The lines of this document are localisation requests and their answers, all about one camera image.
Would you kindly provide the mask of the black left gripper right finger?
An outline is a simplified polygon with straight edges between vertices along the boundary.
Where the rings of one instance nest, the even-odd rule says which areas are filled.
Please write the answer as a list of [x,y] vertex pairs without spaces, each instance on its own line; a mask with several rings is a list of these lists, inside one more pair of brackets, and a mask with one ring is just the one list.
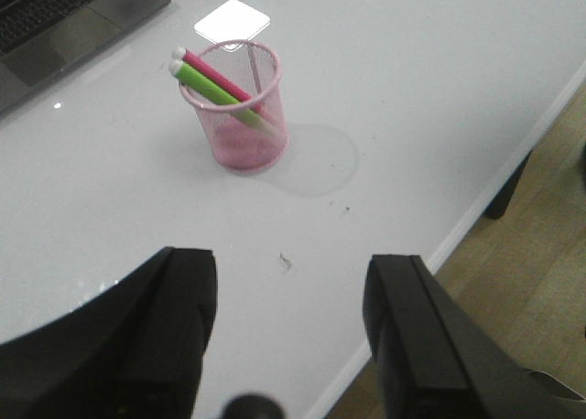
[[523,369],[420,257],[372,257],[363,317],[387,418],[582,418],[585,399]]

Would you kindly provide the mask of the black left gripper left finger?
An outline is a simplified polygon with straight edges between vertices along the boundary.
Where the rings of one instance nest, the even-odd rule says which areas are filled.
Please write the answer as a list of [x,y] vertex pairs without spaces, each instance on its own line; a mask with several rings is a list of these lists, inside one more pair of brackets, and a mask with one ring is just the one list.
[[188,418],[217,308],[209,250],[166,247],[1,347],[4,418]]

